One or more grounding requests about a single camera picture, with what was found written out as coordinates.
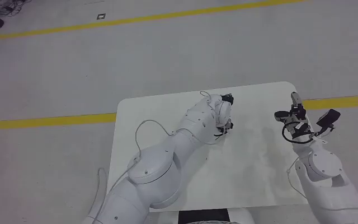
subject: white floor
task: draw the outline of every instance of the white floor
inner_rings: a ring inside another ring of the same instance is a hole
[[[33,0],[1,34],[249,1]],[[0,40],[0,120],[113,113],[129,97],[289,81],[304,99],[358,95],[358,2],[267,8]],[[329,137],[358,186],[357,109]],[[310,111],[317,120],[323,111]],[[108,169],[114,124],[0,130],[4,223],[78,223]],[[307,206],[252,208],[257,223],[315,223]]]

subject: black sticker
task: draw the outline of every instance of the black sticker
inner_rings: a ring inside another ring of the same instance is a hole
[[[98,14],[97,16],[97,20],[104,20],[106,18],[106,14],[103,13],[103,14]]]

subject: white cable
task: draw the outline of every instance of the white cable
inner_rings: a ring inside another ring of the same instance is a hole
[[[307,199],[307,197],[306,197],[302,192],[300,192],[299,190],[297,190],[297,189],[293,186],[293,184],[291,183],[291,180],[290,180],[291,168],[293,167],[293,165],[296,163],[296,161],[297,161],[299,158],[300,158],[300,157],[297,157],[297,158],[295,159],[295,161],[292,163],[292,165],[290,166],[290,168],[288,168],[288,169],[286,170],[286,172],[287,172],[287,178],[288,178],[288,180],[289,180],[289,183],[290,183],[291,187],[292,187],[296,192],[298,192],[300,195],[302,195],[302,197],[304,197],[305,199]],[[343,210],[357,210],[357,209],[358,209],[358,208],[330,209],[330,208],[324,208],[324,207],[322,207],[322,206],[320,206],[320,205],[318,205],[318,204],[313,204],[313,202],[310,202],[310,205],[311,205],[311,204],[312,204],[313,206],[316,206],[316,207],[320,208],[320,209],[328,210],[328,211],[343,211]]]
[[[211,95],[210,95],[208,92],[206,92],[206,91],[200,91],[200,94],[201,94],[202,96],[205,96],[204,94],[202,94],[203,92],[206,93],[207,96],[209,97],[209,100],[210,100],[210,101],[208,101],[208,106],[209,106],[210,108],[212,108],[212,107],[210,106]],[[169,134],[169,133],[167,132],[167,130],[163,127],[163,125],[162,125],[161,123],[157,122],[156,120],[151,120],[151,119],[149,119],[149,120],[144,120],[144,121],[142,121],[142,122],[139,124],[139,126],[136,128],[136,130],[135,130],[135,144],[136,144],[136,146],[138,147],[139,156],[138,156],[138,158],[135,158],[135,159],[134,159],[134,163],[133,163],[126,171],[124,171],[124,172],[119,176],[119,178],[114,182],[114,184],[113,184],[113,186],[111,187],[111,189],[109,190],[108,194],[113,190],[113,188],[116,186],[116,184],[118,183],[118,181],[119,181],[130,169],[132,169],[132,168],[140,161],[140,159],[141,159],[141,157],[142,157],[142,151],[141,151],[140,146],[139,146],[139,144],[138,144],[137,134],[138,134],[138,130],[139,130],[140,126],[142,126],[142,125],[143,125],[144,123],[146,123],[146,122],[155,122],[155,123],[157,123],[157,124],[165,131],[165,133],[166,133],[168,136],[173,136],[173,135],[174,135],[174,134]],[[198,141],[201,142],[202,144],[208,144],[208,145],[216,144],[215,142],[214,142],[214,143],[207,143],[207,142],[201,141],[200,139],[198,139],[198,138],[193,134],[193,132],[191,132],[191,131],[190,131],[189,129],[187,129],[187,128],[180,128],[180,129],[176,130],[176,133],[178,133],[180,130],[187,130],[189,133],[191,133],[191,135],[192,135],[196,140],[198,140]],[[98,212],[97,212],[95,218],[93,219],[92,224],[94,224],[94,223],[96,222],[98,216],[100,215],[101,210],[102,210],[102,207],[103,207],[103,205],[105,204],[105,201],[106,201],[106,196],[107,196],[107,174],[106,174],[105,169],[101,167],[101,168],[98,169],[98,173],[97,173],[97,175],[98,175],[97,191],[96,191],[96,196],[95,196],[95,199],[94,199],[93,204],[92,204],[92,206],[91,206],[91,209],[93,208],[93,205],[94,205],[94,203],[95,203],[95,200],[96,200],[96,197],[97,197],[97,194],[98,194],[98,190],[99,190],[99,188],[100,188],[100,170],[101,170],[101,169],[104,171],[104,173],[105,173],[105,175],[106,175],[106,190],[105,190],[105,196],[104,196],[103,201],[102,201],[102,203],[101,203],[100,209],[98,210]]]
[[[200,91],[199,93],[200,93],[201,96],[208,96],[209,97],[209,99],[206,101],[206,103],[216,113],[215,109],[210,105],[210,103],[211,103],[211,94],[209,94],[206,91]]]
[[[206,91],[200,91],[199,93],[200,93],[201,96],[205,96],[204,94],[202,94],[203,92],[206,93],[206,96],[209,97],[210,102],[211,102],[211,95],[210,95],[208,92],[206,92]]]
[[[105,188],[105,195],[103,196],[103,200],[102,200],[102,203],[101,203],[101,206],[100,206],[100,209],[98,210],[96,216],[94,217],[93,221],[92,221],[92,224],[94,224],[98,218],[98,216],[100,215],[101,213],[101,210],[102,210],[102,207],[103,207],[103,204],[105,203],[105,199],[106,199],[106,195],[107,195],[107,174],[106,174],[106,171],[104,168],[100,167],[98,168],[98,172],[97,172],[97,176],[98,176],[98,183],[97,183],[97,192],[96,192],[96,196],[95,196],[95,199],[93,201],[93,204],[91,206],[91,210],[92,210],[92,207],[96,201],[96,197],[97,197],[97,193],[98,193],[98,190],[100,188],[100,170],[103,170],[103,172],[105,173],[105,177],[106,177],[106,188]]]

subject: black cable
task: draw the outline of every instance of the black cable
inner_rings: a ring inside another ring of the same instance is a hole
[[[12,10],[9,11],[5,9],[5,7],[3,7],[0,10],[0,16],[7,16],[7,17],[15,16],[22,10],[22,6],[24,6],[26,3],[29,3],[31,1],[32,0],[27,0],[27,1],[13,0],[12,3],[7,6],[12,8]]]
[[[298,141],[290,140],[290,139],[288,139],[288,138],[285,136],[285,129],[287,128],[288,125],[290,125],[290,124],[299,124],[299,123],[300,123],[300,122],[288,122],[288,123],[286,123],[286,124],[284,125],[284,127],[282,128],[282,136],[283,136],[283,138],[284,138],[286,141],[288,141],[288,142],[296,143],[296,144],[307,144],[307,143],[313,141],[313,138],[311,138],[310,140],[307,140],[307,141],[305,141],[305,142],[298,142]]]

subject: white table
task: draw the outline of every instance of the white table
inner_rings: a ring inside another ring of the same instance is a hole
[[[219,144],[203,146],[194,152],[183,169],[187,184],[182,195],[171,206],[151,209],[151,212],[307,203],[288,183],[286,169],[296,154],[291,143],[281,136],[283,124],[274,119],[274,112],[290,109],[293,91],[295,87],[288,82],[207,90],[210,94],[232,93],[234,128]],[[201,98],[195,91],[121,101],[117,109],[109,188],[137,153],[134,133],[140,122],[154,119],[172,131],[186,110]],[[138,132],[141,148],[165,137],[154,123],[146,123]],[[301,189],[295,172],[291,178]]]

